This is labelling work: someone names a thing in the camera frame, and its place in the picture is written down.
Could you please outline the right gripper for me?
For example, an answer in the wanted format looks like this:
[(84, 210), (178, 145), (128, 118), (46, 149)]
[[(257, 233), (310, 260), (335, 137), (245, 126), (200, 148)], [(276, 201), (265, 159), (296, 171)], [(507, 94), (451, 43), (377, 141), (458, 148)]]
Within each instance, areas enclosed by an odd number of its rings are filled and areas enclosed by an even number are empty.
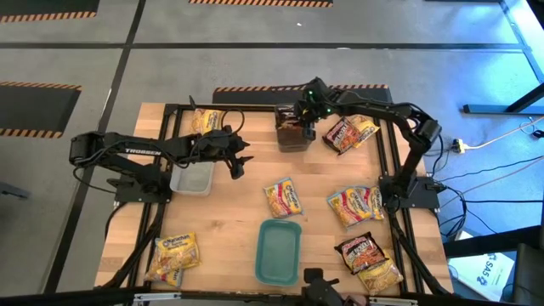
[(319, 77), (315, 77), (305, 85), (303, 97), (295, 103), (295, 117), (300, 124), (303, 124), (302, 135), (308, 141), (316, 139), (314, 122), (327, 118), (333, 113), (335, 97), (336, 91)]

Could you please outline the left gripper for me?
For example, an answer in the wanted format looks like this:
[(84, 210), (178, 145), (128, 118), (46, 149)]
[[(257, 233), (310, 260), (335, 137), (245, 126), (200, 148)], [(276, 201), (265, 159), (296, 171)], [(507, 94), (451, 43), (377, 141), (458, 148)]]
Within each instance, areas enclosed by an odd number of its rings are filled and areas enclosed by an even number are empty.
[(205, 133), (199, 140), (200, 162), (225, 162), (233, 179), (241, 178), (244, 164), (252, 159), (252, 156), (236, 156), (250, 144), (232, 130), (230, 125), (221, 129), (214, 129)]

